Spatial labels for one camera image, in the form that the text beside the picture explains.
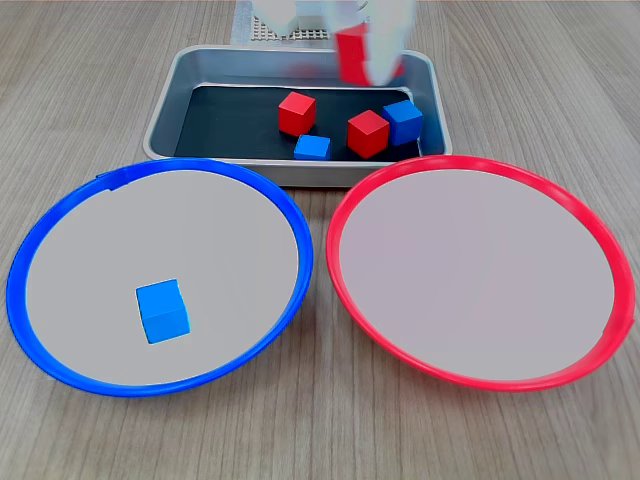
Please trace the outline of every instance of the table surface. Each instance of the table surface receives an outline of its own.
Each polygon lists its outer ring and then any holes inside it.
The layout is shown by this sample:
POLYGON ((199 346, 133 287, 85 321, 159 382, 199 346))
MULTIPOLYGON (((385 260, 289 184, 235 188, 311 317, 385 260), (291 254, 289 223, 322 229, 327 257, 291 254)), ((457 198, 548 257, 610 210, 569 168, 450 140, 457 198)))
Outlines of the table surface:
MULTIPOLYGON (((229 42, 233 2, 0 3, 0 272, 57 200, 143 161, 175 53, 229 42)), ((613 230, 640 273, 640 4, 421 2, 409 47, 436 66, 456 153, 533 170, 613 230)), ((469 390, 385 353, 333 291, 342 192, 293 191, 317 267, 262 355, 161 398, 85 394, 0 322, 0 478, 638 479, 640 330, 575 384, 469 390)))

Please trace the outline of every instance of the blue block on plate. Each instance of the blue block on plate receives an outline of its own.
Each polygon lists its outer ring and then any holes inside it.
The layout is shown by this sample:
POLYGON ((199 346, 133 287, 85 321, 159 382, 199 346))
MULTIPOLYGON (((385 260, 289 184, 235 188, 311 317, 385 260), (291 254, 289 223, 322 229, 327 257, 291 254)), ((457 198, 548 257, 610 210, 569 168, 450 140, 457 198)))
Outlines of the blue block on plate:
POLYGON ((394 147, 416 141, 420 137, 423 115, 411 100, 384 107, 382 117, 391 124, 389 143, 394 147))
POLYGON ((329 160, 330 156, 331 140, 313 135, 302 135, 293 152, 296 160, 329 160))
POLYGON ((177 280, 140 287, 136 289, 136 296, 149 343, 163 342, 191 331, 177 280))

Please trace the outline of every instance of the plate rim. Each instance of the plate rim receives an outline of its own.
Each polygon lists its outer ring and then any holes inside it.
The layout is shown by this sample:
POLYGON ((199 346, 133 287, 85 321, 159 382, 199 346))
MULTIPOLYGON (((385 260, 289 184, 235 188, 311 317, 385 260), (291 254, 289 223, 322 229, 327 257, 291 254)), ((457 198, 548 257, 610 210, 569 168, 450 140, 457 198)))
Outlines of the plate rim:
POLYGON ((309 225, 294 200, 271 180, 245 167, 203 158, 169 158, 124 166, 98 175, 51 207, 31 228, 14 256, 6 283, 6 310, 16 341, 42 371, 70 387, 113 397, 150 397, 177 393, 216 380, 240 368, 267 348, 291 323, 309 290, 314 253, 309 225), (291 227, 298 250, 296 283, 280 318, 250 349, 207 373, 184 380, 152 385, 118 385, 81 375, 53 357, 37 338, 27 311, 29 269, 40 244, 53 227, 75 207, 105 190, 117 190, 135 180, 171 171, 201 171, 240 181, 260 192, 280 210, 291 227))
POLYGON ((629 261, 605 223, 577 197, 555 183, 520 167, 482 157, 434 155, 398 162, 380 169, 356 184, 342 199, 329 224, 326 240, 329 276, 338 297, 353 320, 376 343, 400 360, 424 373, 458 385, 502 392, 546 390, 572 383, 597 370, 622 345, 634 324, 635 285, 629 261), (381 335, 360 312, 342 278, 340 240, 349 216, 358 204, 380 186, 397 178, 436 170, 471 170, 491 173, 525 184, 554 200, 573 215, 594 237, 602 249, 614 283, 612 311, 600 340, 580 360, 558 372, 517 381, 494 381, 459 375, 423 362, 381 335))

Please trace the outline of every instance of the red block held by gripper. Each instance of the red block held by gripper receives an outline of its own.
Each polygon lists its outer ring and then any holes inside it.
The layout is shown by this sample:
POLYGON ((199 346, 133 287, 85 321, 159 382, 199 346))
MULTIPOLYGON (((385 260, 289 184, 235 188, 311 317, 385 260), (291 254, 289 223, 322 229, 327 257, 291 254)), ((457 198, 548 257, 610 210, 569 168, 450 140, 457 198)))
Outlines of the red block held by gripper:
MULTIPOLYGON (((367 60, 366 33, 367 24, 361 23, 335 34, 340 79, 345 83, 362 87, 371 86, 364 69, 364 62, 367 60)), ((404 65, 400 63, 395 76, 402 75, 404 75, 404 65)))
POLYGON ((315 123, 315 98, 291 92, 278 107, 278 125, 281 132, 300 137, 309 133, 315 123))
POLYGON ((347 146, 360 157, 371 158, 387 148, 390 128, 388 121, 367 110, 349 120, 347 146))

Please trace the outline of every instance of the blue rim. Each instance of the blue rim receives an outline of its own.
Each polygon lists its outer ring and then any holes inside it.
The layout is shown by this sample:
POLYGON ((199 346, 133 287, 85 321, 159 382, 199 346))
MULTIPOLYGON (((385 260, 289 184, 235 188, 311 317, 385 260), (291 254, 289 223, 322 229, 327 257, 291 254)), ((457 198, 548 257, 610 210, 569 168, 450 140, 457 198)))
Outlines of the blue rim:
POLYGON ((289 325, 309 290, 313 271, 313 243, 309 226, 297 205, 284 190, 270 180, 238 165, 199 158, 173 158, 138 163, 98 175, 52 207, 31 229, 18 249, 7 279, 6 299, 9 324, 27 356, 57 380, 90 393, 115 397, 149 397, 188 390, 220 378, 241 367, 262 352, 289 325), (58 362, 36 337, 27 312, 27 278, 35 253, 51 229, 71 210, 104 190, 118 188, 149 175, 174 170, 198 170, 238 180, 262 193, 284 214, 298 245, 298 278, 284 312, 275 326, 251 349, 209 373, 160 385, 123 386, 93 380, 58 362))

